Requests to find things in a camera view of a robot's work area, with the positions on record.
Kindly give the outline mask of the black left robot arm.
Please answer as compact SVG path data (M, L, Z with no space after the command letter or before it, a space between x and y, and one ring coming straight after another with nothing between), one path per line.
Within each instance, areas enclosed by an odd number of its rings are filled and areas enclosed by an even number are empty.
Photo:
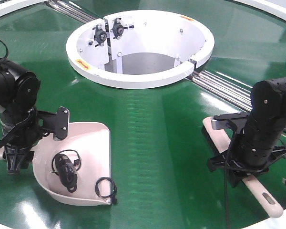
M8 55L6 49L0 57L0 149L8 174L18 175L32 161L33 145L55 131L56 114L37 110L40 80Z

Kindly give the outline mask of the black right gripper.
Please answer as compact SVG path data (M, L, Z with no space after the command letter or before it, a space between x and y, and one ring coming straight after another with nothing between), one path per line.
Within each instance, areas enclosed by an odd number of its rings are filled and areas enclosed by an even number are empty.
M232 187L250 175L259 176L269 171L269 167L280 159L286 159L286 147L273 149L240 147L233 152L230 148L207 160L208 169L213 172L220 168L227 172Z

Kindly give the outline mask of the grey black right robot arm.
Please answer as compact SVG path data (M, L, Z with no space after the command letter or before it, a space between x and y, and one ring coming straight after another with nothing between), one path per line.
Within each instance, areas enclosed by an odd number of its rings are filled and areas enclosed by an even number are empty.
M249 175L267 173L286 157L286 147L276 145L286 128L286 77L255 83L250 98L250 112L211 118L214 130L231 129L233 135L226 150L207 160L207 167L211 172L224 169L232 187Z

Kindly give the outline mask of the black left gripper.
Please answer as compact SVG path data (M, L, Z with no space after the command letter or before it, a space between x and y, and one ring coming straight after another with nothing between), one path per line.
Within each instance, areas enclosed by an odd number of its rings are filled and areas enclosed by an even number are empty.
M3 134L0 148L4 148L8 174L19 174L21 169L28 168L34 156L33 145L54 132L55 116L35 108L24 113L6 109L0 114Z

